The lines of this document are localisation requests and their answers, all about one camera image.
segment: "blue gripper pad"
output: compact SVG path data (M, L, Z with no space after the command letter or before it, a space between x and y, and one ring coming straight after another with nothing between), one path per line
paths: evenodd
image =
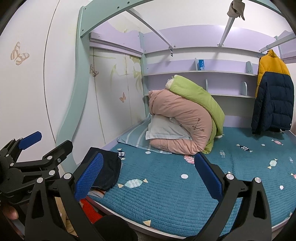
M86 198L91 186L100 173L103 164L103 155L98 153L76 182L74 194L76 201L79 202L81 199Z
M207 190L211 197L218 201L222 200L223 197L223 186L218 177L213 172L212 168L206 162L204 157L197 153L194 156L194 166L202 178Z
M21 139L18 145L18 148L20 150L25 150L28 147L34 145L35 143L37 143L38 141L40 141L42 138L42 135L39 131L25 137L24 139Z

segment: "yellow and navy jacket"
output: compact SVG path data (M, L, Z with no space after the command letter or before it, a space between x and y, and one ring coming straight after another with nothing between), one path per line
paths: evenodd
M289 130L294 108L294 85L285 63L273 50L259 60L252 132Z

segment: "blue striped sheet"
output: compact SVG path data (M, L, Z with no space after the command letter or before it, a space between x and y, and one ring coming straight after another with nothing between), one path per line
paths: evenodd
M128 144L148 151L154 151L162 154L172 154L171 152L162 151L150 145L149 140L146 140L146 131L151 121L151 115L141 121L137 126L117 138L120 143Z

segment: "blue mattress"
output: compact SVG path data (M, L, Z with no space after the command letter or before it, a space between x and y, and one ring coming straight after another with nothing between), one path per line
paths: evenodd
M284 133L253 136L250 129L224 128L224 136L216 139L206 157L238 179L260 177L270 205L272 225L289 217L296 207L296 149ZM119 143L112 150L126 152L118 184L139 179L140 186L119 188L115 185L98 203L139 224L151 220L151 227L178 236L197 234L217 205L194 164L183 155L165 155ZM237 200L223 233L230 231L239 209Z

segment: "blue box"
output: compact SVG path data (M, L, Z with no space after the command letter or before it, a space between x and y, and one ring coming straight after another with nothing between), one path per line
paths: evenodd
M205 70L205 63L203 59L199 59L198 64L199 64L199 70Z

